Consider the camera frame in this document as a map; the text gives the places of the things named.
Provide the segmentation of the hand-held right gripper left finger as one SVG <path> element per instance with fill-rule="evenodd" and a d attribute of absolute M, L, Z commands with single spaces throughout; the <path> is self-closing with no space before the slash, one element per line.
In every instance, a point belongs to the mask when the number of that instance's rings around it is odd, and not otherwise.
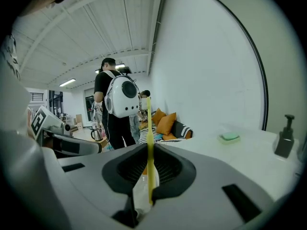
<path fill-rule="evenodd" d="M 133 185 L 118 174 L 124 162 L 124 173 L 147 160 L 132 156 L 146 152 L 147 146 L 126 148 L 86 156 L 61 158 L 58 195 L 74 230 L 147 230 L 149 218 L 138 222 L 134 216 Z"/>

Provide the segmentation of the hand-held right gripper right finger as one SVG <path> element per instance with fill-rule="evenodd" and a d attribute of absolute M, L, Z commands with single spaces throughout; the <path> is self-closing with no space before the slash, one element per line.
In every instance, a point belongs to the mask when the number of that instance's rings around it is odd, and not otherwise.
<path fill-rule="evenodd" d="M 185 149 L 163 146 L 193 163 L 196 178 L 180 196 L 157 200 L 141 221 L 143 230 L 232 230 L 244 224 L 222 187 L 235 184 L 260 211 L 273 199 L 226 162 Z"/>

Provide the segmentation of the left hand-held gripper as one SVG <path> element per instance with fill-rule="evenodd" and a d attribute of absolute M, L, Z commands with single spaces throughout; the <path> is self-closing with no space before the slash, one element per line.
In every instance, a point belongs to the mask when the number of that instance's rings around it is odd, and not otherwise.
<path fill-rule="evenodd" d="M 71 126 L 40 106 L 31 122 L 34 139 L 41 147 L 54 150 L 57 156 L 85 156 L 102 152 L 97 142 L 71 137 Z"/>

